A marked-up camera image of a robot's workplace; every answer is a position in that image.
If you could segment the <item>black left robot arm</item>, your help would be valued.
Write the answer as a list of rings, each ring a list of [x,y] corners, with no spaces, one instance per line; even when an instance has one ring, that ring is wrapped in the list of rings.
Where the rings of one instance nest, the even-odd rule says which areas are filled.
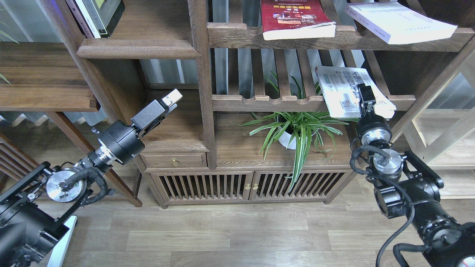
[[[141,137],[158,126],[177,107],[183,95],[174,89],[153,100],[126,125],[117,120],[103,131],[93,128],[100,147],[70,168],[50,167],[43,162],[1,195],[1,266],[28,267],[40,262],[66,235],[66,220],[80,207],[113,195],[104,179],[112,162],[122,165],[141,153]],[[35,200],[43,192],[57,202],[72,206],[59,218],[42,211]]]

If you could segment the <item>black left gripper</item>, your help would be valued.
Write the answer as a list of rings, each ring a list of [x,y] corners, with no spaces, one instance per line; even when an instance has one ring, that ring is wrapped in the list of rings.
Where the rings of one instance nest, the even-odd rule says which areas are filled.
[[[102,132],[97,132],[101,146],[92,153],[95,165],[110,165],[116,161],[122,165],[144,150],[140,137],[147,135],[167,115],[167,109],[177,107],[183,98],[178,89],[173,89],[161,100],[153,100],[132,118],[131,125],[118,120]]]

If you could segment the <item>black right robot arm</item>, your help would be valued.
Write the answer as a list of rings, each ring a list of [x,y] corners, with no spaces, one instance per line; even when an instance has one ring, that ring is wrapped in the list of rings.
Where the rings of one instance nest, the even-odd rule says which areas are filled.
[[[406,223],[381,247],[376,266],[387,245],[409,224],[417,230],[423,245],[399,243],[393,254],[402,267],[408,263],[402,251],[421,252],[432,267],[473,267],[475,226],[459,224],[440,204],[442,179],[411,151],[399,154],[390,147],[392,133],[384,117],[374,111],[375,96],[370,86],[358,84],[361,118],[357,123],[361,146],[351,154],[350,166],[374,185],[374,195],[387,218],[406,216]]]

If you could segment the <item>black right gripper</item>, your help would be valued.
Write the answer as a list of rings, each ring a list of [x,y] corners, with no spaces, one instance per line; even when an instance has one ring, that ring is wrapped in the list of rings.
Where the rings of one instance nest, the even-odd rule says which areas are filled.
[[[374,112],[376,98],[372,87],[359,83],[357,88],[361,110],[361,118],[356,126],[359,141],[362,145],[390,147],[392,132],[386,119]]]

